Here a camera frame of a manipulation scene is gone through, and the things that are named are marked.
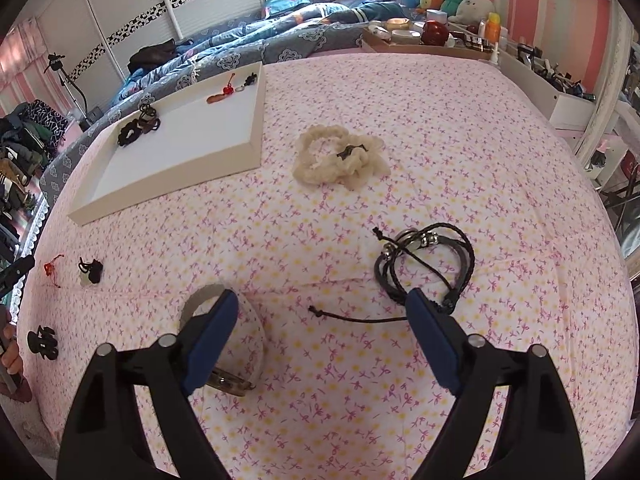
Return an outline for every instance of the wooden tray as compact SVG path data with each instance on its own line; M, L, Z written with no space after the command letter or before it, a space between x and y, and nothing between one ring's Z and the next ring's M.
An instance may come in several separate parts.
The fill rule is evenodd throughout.
M478 52L470 48L387 43L371 34L366 28L362 31L362 49L365 52L384 54L433 54L434 56L461 57L463 59L484 59L487 61L491 59L490 52Z
M129 146L118 134L135 112L105 129L108 136L80 185L68 216L79 226L185 187L260 167L266 76L260 62L236 70L232 85L256 73L242 92L207 104L231 72L205 79L152 104L161 125Z

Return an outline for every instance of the person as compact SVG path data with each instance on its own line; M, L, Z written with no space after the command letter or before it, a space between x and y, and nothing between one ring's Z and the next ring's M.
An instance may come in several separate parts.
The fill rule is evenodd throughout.
M11 320L11 314L9 311L6 311L7 321ZM0 357L0 364L6 368L6 370L11 374L20 374L22 378L22 383L18 387L17 391L14 394L9 393L9 388L6 386L4 381L0 381L0 394L7 396L13 400L17 400L18 402L30 402L33 397L31 393L31 388L27 379L24 378L22 372L24 371L24 363L22 362L22 357L20 357L20 347L18 346L18 342L15 340L16 329L12 324L7 324L4 327L4 336L9 340L9 347Z

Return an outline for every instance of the beige scrunchie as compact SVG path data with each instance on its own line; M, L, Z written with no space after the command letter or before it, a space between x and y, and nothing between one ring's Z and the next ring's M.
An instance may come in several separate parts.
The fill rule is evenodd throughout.
M337 151L327 155L320 163L309 153L311 143L318 139L336 137ZM351 155L344 160L337 153L343 152L347 146L356 146ZM293 167L293 176L304 184L332 184L337 182L347 189L362 187L367 179L376 174L391 174L389 166L380 156L379 150L384 142L372 136L351 135L342 126L312 126L298 139L298 158Z

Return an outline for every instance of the floral tablecloth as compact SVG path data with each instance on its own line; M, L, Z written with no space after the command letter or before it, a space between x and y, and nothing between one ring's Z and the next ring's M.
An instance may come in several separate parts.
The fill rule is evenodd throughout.
M192 404L236 479L404 479L453 398L434 381L407 323L318 319L314 304L357 317L402 315L376 284L378 226L452 222L478 259L456 319L496 346L550 349L574 408L588 476L626 431L638 327L617 242L596 193L526 97L489 65L398 54L265 67L262 167L142 203L78 228L67 209L99 137L53 208L28 277L18 334L51 326L55 362L26 355L47 427L60 438L96 347L138 348L176 332L186 298L207 283L242 292L264 323L259 386L245 398L204 388ZM292 179L295 141L312 124L380 136L391 176L360 192ZM215 134L215 124L210 126ZM42 270L57 254L56 288ZM79 258L104 263L82 287ZM424 257L457 272L454 254ZM434 276L401 279L439 299ZM225 349L225 358L241 352ZM486 464L505 392L495 394L470 470ZM174 471L151 409L140 407L156 463Z

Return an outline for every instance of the pillow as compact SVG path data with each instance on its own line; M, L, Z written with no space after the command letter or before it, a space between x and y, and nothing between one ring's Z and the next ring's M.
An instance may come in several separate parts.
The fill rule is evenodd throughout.
M297 10L311 3L311 0L267 0L262 6L262 17L276 18L285 12Z

